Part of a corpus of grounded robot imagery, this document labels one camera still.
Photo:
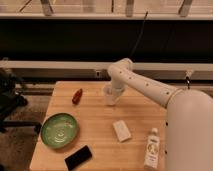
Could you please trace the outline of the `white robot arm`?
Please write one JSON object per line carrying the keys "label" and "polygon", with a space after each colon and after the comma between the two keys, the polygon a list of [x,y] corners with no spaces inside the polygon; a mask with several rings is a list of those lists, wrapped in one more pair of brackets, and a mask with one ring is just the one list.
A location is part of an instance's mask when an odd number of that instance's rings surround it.
{"label": "white robot arm", "polygon": [[167,110],[165,171],[213,171],[212,97],[138,75],[129,58],[112,63],[108,74],[112,105],[128,85]]}

